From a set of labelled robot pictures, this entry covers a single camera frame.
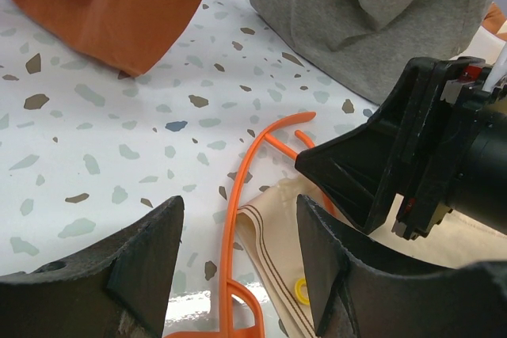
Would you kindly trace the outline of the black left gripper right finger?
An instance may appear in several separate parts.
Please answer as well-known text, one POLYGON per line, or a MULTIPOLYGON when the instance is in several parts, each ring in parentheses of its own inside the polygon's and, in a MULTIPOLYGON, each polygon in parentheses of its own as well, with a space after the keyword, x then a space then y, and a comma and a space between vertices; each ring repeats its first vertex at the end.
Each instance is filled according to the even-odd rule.
POLYGON ((504 337, 506 263, 450 269, 390 249, 312 198, 296 201, 318 337, 504 337))

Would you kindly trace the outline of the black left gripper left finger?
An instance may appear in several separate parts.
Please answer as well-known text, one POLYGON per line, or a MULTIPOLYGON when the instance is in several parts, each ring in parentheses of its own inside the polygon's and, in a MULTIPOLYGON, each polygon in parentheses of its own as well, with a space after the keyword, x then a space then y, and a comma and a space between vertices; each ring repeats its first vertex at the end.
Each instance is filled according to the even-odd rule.
POLYGON ((2 276, 1 335, 162 336, 184 209, 171 197, 85 249, 2 276))

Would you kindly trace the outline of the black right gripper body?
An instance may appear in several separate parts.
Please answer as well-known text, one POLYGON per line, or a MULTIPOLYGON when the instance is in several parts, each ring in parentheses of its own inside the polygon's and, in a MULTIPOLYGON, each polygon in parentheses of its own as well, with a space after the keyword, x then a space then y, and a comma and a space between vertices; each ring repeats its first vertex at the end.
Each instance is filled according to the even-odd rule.
POLYGON ((479 59, 411 59, 403 69, 390 99, 399 237, 427 237, 452 211, 505 233, 506 80, 484 90, 490 72, 479 59))

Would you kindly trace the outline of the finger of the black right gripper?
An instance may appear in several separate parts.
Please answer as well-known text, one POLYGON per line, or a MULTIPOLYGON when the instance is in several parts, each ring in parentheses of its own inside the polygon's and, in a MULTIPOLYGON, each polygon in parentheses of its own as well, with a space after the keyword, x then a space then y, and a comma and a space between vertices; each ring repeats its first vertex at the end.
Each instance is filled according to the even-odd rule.
POLYGON ((363 234, 385 222, 374 210, 379 186, 409 101, 419 101, 436 59, 411 59, 388 95, 367 122, 298 154, 296 170, 316 184, 334 206, 363 234))

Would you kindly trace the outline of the yellow clothespin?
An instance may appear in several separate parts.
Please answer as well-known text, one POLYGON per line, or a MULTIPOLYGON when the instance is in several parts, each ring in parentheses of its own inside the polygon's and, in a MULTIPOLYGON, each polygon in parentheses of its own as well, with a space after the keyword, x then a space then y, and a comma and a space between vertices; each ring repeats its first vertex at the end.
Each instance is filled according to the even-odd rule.
POLYGON ((305 306, 310 305, 310 299, 307 292, 304 290, 307 288, 307 282, 304 278, 297 279, 294 284, 294 295, 296 300, 305 306))

